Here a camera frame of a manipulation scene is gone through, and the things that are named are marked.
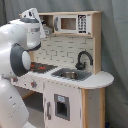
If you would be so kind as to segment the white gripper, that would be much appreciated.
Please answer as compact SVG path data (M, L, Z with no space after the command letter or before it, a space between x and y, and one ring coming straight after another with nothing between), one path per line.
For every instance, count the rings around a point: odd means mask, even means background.
M36 8L31 8L21 14L21 19L26 23L38 23L40 25L40 37L45 38L45 31Z

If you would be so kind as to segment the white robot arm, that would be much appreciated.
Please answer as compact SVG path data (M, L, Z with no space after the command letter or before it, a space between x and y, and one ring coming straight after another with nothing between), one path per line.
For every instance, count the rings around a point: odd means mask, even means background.
M10 79L21 77L31 67L29 51L41 47L45 32L36 8L21 14L20 19L0 27L0 126L36 128L28 122L29 112Z

